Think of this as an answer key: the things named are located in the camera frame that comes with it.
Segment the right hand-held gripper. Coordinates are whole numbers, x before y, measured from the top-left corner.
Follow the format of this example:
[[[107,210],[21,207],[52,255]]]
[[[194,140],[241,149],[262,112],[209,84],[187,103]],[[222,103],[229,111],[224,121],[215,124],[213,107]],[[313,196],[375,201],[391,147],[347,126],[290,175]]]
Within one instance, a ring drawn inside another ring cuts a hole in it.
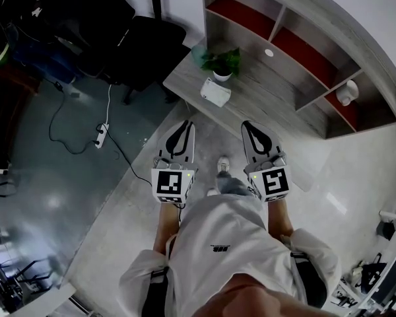
[[[249,163],[244,172],[254,194],[264,203],[284,199],[291,189],[290,168],[286,164],[286,155],[280,154],[277,134],[251,121],[242,123],[241,133]]]

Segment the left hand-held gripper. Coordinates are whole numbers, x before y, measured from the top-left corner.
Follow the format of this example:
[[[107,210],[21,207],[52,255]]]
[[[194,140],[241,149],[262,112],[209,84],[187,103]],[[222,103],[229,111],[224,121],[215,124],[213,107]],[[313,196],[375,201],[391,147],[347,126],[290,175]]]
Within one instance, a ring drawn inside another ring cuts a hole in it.
[[[151,169],[152,194],[161,203],[185,205],[198,167],[195,153],[195,125],[184,120],[172,126],[158,141]]]

